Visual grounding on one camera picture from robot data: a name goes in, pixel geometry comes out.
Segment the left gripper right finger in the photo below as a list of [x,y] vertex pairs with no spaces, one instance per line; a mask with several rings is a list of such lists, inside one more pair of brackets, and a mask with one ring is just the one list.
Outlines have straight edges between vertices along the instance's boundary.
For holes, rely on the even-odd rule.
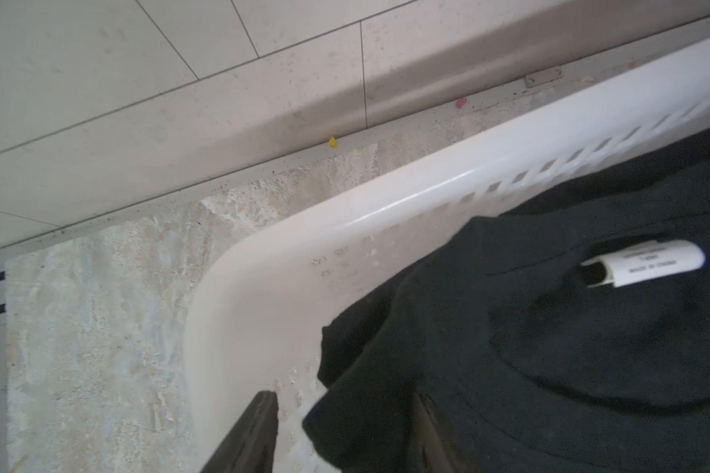
[[409,449],[416,472],[475,472],[477,468],[439,416],[435,403],[419,392],[411,398]]

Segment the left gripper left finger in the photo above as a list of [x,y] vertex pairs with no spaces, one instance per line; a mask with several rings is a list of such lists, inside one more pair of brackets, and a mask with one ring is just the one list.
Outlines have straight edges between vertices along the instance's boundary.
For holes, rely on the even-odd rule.
[[201,473],[270,473],[278,424],[277,394],[259,391]]

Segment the white plastic laundry basket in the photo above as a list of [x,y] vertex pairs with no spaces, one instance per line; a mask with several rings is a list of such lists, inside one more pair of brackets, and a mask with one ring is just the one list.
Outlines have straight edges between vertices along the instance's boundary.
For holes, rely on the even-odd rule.
[[198,460],[254,396],[278,396],[278,472],[323,472],[302,420],[321,331],[470,218],[710,127],[710,39],[487,129],[238,242],[204,274],[183,339]]

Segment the black t-shirt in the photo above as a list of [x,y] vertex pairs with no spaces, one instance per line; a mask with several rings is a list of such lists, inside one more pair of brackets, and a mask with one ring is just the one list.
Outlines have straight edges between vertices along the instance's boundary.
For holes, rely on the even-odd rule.
[[344,472],[710,472],[710,129],[453,238],[323,329]]

